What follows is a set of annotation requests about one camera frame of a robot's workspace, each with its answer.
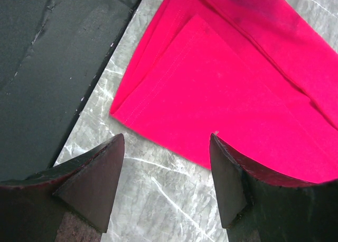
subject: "marbled tabletop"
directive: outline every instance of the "marbled tabletop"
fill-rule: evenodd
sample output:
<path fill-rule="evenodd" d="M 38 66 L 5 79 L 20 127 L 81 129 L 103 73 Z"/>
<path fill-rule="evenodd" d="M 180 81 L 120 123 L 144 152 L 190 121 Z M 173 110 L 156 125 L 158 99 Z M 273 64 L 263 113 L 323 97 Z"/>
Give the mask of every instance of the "marbled tabletop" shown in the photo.
<path fill-rule="evenodd" d="M 338 50 L 338 0 L 287 1 Z M 123 133 L 125 160 L 102 241 L 227 241 L 210 171 L 142 138 L 108 115 L 129 60 L 161 2 L 142 0 L 56 164 Z"/>

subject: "pink towel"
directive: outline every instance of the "pink towel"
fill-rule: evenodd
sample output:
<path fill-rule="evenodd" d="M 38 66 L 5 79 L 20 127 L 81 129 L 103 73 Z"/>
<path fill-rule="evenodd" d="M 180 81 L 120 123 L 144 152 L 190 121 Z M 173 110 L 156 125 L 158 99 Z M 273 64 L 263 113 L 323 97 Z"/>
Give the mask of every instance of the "pink towel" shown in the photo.
<path fill-rule="evenodd" d="M 164 0 L 110 114 L 208 169 L 218 132 L 282 174 L 338 178 L 338 56 L 284 0 Z"/>

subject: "red fabric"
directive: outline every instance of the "red fabric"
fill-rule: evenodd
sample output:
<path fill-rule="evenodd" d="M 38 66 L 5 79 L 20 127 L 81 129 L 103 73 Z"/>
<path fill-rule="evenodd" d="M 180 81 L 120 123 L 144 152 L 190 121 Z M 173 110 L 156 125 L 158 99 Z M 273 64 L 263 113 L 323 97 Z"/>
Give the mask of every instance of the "red fabric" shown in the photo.
<path fill-rule="evenodd" d="M 291 177 L 338 178 L 338 56 L 284 0 L 165 0 L 110 114 L 210 168 L 213 132 Z"/>

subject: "gray surface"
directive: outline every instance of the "gray surface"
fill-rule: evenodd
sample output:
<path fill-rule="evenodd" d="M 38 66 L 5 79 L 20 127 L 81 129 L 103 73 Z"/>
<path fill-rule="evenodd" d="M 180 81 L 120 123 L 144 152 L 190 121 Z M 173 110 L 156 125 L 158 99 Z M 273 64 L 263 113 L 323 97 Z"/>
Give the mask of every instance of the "gray surface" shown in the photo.
<path fill-rule="evenodd" d="M 162 0 L 143 0 L 76 123 L 58 163 L 123 133 L 126 155 L 102 241 L 226 241 L 211 173 L 108 116 L 135 47 Z M 287 0 L 337 51 L 338 0 Z"/>

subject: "black mat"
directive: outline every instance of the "black mat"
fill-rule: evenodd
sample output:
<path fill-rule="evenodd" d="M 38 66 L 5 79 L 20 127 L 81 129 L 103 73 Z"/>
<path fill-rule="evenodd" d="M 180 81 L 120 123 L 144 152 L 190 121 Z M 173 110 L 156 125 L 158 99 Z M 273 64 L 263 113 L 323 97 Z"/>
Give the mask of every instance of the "black mat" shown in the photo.
<path fill-rule="evenodd" d="M 0 0 L 0 181 L 55 162 L 140 0 Z"/>

